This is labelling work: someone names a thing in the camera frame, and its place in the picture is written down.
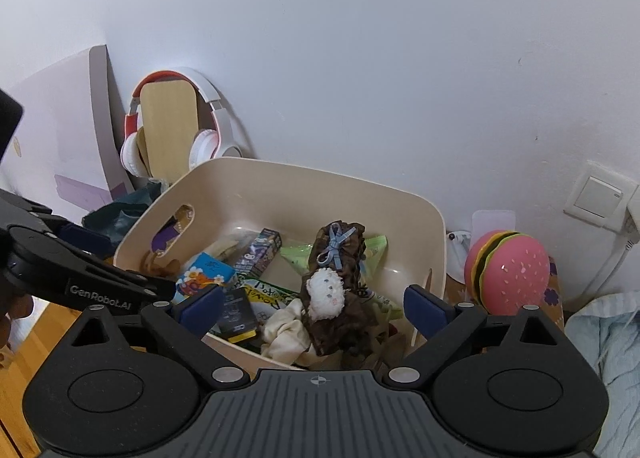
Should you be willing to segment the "black box gold character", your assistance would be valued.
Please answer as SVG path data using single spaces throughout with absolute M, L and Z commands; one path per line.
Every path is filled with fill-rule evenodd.
M 229 343 L 240 343 L 256 337 L 258 321 L 243 288 L 224 291 L 222 314 L 209 332 Z

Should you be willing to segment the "blue cartoon tissue pack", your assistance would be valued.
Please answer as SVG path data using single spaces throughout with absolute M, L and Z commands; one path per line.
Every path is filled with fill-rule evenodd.
M 181 303 L 210 285 L 228 285 L 234 275 L 235 270 L 227 263 L 201 253 L 191 263 L 187 263 L 179 275 L 172 302 Z

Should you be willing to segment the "green snack packet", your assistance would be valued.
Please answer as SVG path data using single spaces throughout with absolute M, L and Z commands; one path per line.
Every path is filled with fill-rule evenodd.
M 310 295 L 311 319 L 320 319 L 320 314 L 329 314 L 324 319 L 332 319 L 338 315 L 338 307 L 346 305 L 345 293 L 350 292 L 349 299 L 359 299 L 364 305 L 376 304 L 390 320 L 402 317 L 402 309 L 396 303 L 374 292 L 367 287 L 366 278 L 372 277 L 387 247 L 386 236 L 377 236 L 364 241 L 364 256 L 359 263 L 360 277 L 355 291 L 347 288 L 347 278 L 338 276 L 338 271 L 332 267 L 308 269 L 308 257 L 311 245 L 296 245 L 283 247 L 279 255 L 287 261 L 302 277 L 300 291 L 293 291 L 271 285 L 271 283 L 254 278 L 244 278 L 242 288 L 246 291 L 250 306 L 261 323 L 266 322 L 276 311 L 288 306 L 294 299 L 299 299 L 300 293 Z

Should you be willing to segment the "cream fabric scrunchie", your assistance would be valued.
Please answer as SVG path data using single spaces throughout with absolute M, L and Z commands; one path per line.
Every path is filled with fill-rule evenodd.
M 260 355 L 288 366 L 308 367 L 316 356 L 302 320 L 303 303 L 294 299 L 276 311 L 262 327 Z

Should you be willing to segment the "clear plastic snack bag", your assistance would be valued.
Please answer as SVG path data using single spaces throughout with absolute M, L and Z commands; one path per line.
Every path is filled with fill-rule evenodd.
M 255 237 L 256 233 L 252 231 L 232 231 L 209 244 L 202 252 L 218 261 L 227 262 L 233 259 L 236 253 L 244 251 Z

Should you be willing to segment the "dark green bag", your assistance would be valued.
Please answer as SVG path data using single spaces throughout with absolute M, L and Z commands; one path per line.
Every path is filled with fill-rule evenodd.
M 90 212 L 81 224 L 94 233 L 107 237 L 116 250 L 122 239 L 163 191 L 160 181 L 149 181 L 145 186 Z

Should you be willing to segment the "pink hamburger plush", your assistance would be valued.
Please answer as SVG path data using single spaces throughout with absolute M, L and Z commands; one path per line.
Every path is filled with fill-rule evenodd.
M 464 264 L 466 291 L 487 313 L 513 316 L 538 306 L 550 279 L 550 259 L 535 238 L 514 230 L 493 230 L 472 245 Z

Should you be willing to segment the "beige plastic storage bin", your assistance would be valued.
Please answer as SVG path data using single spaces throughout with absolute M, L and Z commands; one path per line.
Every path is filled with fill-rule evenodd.
M 286 245 L 311 243 L 336 219 L 386 236 L 370 289 L 396 305 L 409 285 L 444 295 L 445 222 L 430 201 L 358 178 L 239 158 L 206 162 L 171 186 L 126 234 L 114 263 L 132 270 L 186 263 L 220 239 L 265 228 Z

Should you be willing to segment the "grey leaning board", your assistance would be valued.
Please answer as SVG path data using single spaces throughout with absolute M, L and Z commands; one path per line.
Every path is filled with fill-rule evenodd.
M 101 169 L 106 181 L 106 189 L 111 200 L 128 195 L 134 190 L 130 178 L 120 163 L 116 148 L 108 95 L 108 62 L 105 45 L 89 49 L 89 85 L 91 112 L 96 147 L 98 147 Z

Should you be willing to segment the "light blue cloth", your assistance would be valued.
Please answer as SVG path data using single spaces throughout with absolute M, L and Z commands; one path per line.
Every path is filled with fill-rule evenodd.
M 610 408 L 594 449 L 599 457 L 639 455 L 639 293 L 597 297 L 570 316 L 565 333 L 605 385 Z

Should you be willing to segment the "wooden headphone stand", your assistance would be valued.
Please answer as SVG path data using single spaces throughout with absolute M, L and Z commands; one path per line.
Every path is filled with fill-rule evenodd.
M 186 80 L 145 84 L 140 94 L 146 152 L 154 178 L 173 184 L 189 170 L 198 98 Z

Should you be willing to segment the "red white headphones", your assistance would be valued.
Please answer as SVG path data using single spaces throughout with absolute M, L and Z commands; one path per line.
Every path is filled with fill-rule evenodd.
M 134 88 L 120 148 L 129 174 L 171 185 L 202 163 L 241 155 L 230 114 L 200 72 L 160 70 Z

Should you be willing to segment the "white wall socket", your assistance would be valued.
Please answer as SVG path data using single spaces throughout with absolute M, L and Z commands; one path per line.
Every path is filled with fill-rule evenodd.
M 639 183 L 593 161 L 587 161 L 565 201 L 563 212 L 587 224 L 622 235 L 628 231 L 627 205 Z

